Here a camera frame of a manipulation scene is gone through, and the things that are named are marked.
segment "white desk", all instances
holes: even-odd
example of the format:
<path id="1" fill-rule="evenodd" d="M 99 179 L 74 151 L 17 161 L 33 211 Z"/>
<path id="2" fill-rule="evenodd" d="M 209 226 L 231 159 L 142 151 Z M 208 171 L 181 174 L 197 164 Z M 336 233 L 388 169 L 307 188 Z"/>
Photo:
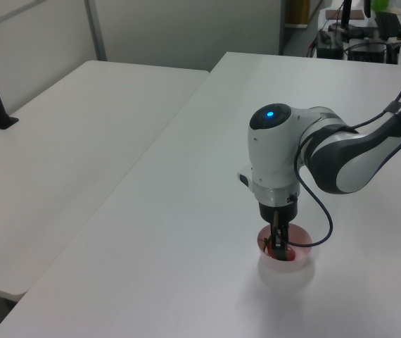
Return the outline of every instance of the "white desk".
<path id="1" fill-rule="evenodd" d="M 18 300 L 207 72 L 85 63 L 0 130 L 0 296 Z"/>
<path id="2" fill-rule="evenodd" d="M 0 338 L 401 337 L 401 152 L 356 194 L 318 193 L 336 230 L 273 288 L 258 264 L 265 223 L 236 179 L 261 106 L 325 105 L 353 124 L 400 88 L 395 65 L 226 54 Z M 325 217 L 305 192 L 299 208 L 295 223 L 321 238 Z"/>

